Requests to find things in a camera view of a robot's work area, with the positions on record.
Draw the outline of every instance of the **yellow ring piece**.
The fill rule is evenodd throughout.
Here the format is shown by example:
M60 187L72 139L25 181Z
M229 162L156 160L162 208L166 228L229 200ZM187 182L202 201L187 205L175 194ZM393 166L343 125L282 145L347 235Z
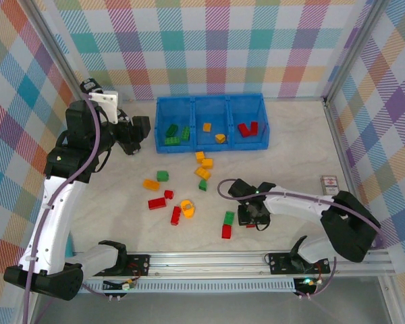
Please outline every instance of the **yellow ring piece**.
M182 208L184 217L186 218L192 218L194 217L194 213L195 213L195 206L192 203L192 201L190 200L183 200L180 203L180 207Z

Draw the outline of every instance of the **lego brick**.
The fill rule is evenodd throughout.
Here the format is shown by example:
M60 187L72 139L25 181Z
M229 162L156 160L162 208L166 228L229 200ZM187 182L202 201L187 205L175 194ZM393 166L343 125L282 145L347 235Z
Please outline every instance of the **lego brick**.
M223 219L223 223L226 225L232 225L234 222L234 213L232 211L227 211L225 213L225 218Z
M166 182L169 180L168 171L158 171L156 174L157 181Z
M195 174L199 176L200 178L204 180L208 180L211 177L210 172L208 172L206 169L203 167L199 167L198 169L195 170Z
M168 130L166 132L166 137L174 137L174 135L176 135L176 132L178 131L178 126L175 124L171 124L168 127Z
M195 152L196 162L201 163L205 159L204 152Z
M202 130L204 132L210 132L211 131L211 124L210 123L204 123L204 125L202 126Z
M180 145L180 139L178 137L167 137L165 139L165 145Z
M213 168L213 159L203 159L201 161L201 167L205 169L212 169Z
M174 191L173 190L165 190L163 193L165 199L172 199L174 198Z
M200 184L198 185L198 188L202 191L207 191L207 182L204 179L202 179L200 181Z
M150 209L151 211L153 209L163 208L166 206L167 206L167 201L166 201L165 197L152 199L152 200L148 201L148 209Z
M182 140L189 140L190 136L190 127L185 126L182 130Z
M179 206L175 206L173 209L173 214L171 216L171 225L177 226L178 221L180 220L180 214L182 213L182 210L180 209Z
M149 190L158 191L161 184L150 179L145 179L142 186Z
M250 123L250 135L251 136L258 135L258 122L257 121L252 121Z
M226 139L227 139L224 134L216 134L216 135L215 135L215 138L216 138L216 142L217 142L218 144L222 144L222 143L225 142Z
M248 129L248 127L246 126L246 124L241 123L237 125L238 130L240 131L242 137L249 137L250 136L250 131Z
M232 231L231 225L223 224L222 225L222 238L229 240L231 238L231 231Z
M190 200L183 200L180 203L180 207L182 208L184 217L186 218L192 218L194 217L194 213L195 213L195 206L192 203L192 201Z

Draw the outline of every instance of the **white floor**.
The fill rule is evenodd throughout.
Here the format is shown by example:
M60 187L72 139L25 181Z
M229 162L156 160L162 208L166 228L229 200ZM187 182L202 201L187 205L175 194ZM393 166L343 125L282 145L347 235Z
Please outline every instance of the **white floor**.
M115 240L135 252L241 251L291 249L298 237L322 231L292 216L273 215L264 232L240 227L235 218L231 240L221 239L226 211L238 204L222 199L216 191L224 178L242 178L258 186L274 182L309 194L322 194L321 175L336 175L340 188L346 183L320 102L266 101L271 126L266 151L207 153L214 158L209 189L198 189L200 178L194 153L158 155L153 131L133 157L114 147L104 170L94 174L77 208L72 224L75 251L83 252L101 240ZM155 102L124 107L129 116L149 115L155 124ZM169 181L158 192L142 187L144 179L156 178L158 170L169 172ZM174 190L166 208L150 211L147 200ZM193 219L171 226L171 212L181 200L196 206Z

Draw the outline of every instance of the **green lego brick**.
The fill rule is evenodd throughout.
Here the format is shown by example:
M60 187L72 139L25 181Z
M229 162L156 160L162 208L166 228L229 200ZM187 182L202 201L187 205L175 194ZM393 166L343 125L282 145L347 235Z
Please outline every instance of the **green lego brick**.
M166 182L169 180L168 171L158 171L156 175L157 181Z
M225 219L223 220L223 223L226 225L232 225L234 222L234 213L232 211L227 211L225 213Z
M174 137L174 135L176 135L177 131L178 131L178 126L175 124L171 124L170 127L168 127L166 137Z
M200 188L200 190L202 191L207 191L207 182L204 179L202 179L200 181L200 184L198 185L198 188Z
M190 127L185 126L182 131L182 140L189 140L189 135L190 135Z
M165 139L165 145L180 145L180 139L178 137L168 137Z

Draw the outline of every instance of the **red lego brick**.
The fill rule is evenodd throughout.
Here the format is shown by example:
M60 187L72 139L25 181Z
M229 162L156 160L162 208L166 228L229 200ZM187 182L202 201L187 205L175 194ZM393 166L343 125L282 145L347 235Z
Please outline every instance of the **red lego brick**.
M177 226L178 221L180 220L180 214L182 213L182 210L179 206L175 206L173 209L173 215L171 216L171 225Z
M250 136L248 126L246 126L245 123L238 124L237 127L238 127L238 130L240 131L242 137L249 137Z
M165 200L165 197L158 198L158 199L152 199L148 201L148 209L153 210L153 209L158 209L162 207L167 206L167 201Z
M258 135L258 122L257 121L252 121L250 123L250 135L251 136Z
M222 226L222 238L230 239L231 238L231 225L223 224Z
M174 198L174 191L165 190L165 192L163 193L163 196L165 197L165 199L172 199L172 198Z

